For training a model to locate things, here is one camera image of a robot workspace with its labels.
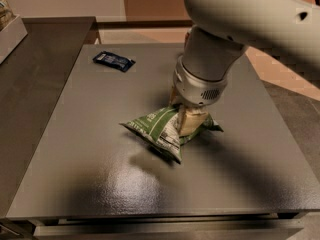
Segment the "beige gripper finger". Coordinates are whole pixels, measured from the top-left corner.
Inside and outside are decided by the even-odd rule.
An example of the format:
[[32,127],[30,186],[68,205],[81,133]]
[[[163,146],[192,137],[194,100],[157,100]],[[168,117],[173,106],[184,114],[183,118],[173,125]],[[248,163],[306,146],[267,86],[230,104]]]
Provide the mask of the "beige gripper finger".
[[169,98],[169,105],[178,105],[181,103],[181,96],[175,86],[171,88],[170,98]]
[[205,106],[179,108],[179,135],[192,134],[208,117],[209,113]]

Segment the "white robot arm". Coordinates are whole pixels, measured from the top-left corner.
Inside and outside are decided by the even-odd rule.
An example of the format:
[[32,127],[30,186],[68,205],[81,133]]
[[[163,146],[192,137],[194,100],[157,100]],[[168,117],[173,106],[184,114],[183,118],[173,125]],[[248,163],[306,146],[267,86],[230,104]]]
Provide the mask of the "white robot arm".
[[184,0],[194,23],[173,74],[181,136],[207,119],[227,74],[254,47],[314,86],[320,76],[320,6],[303,0]]

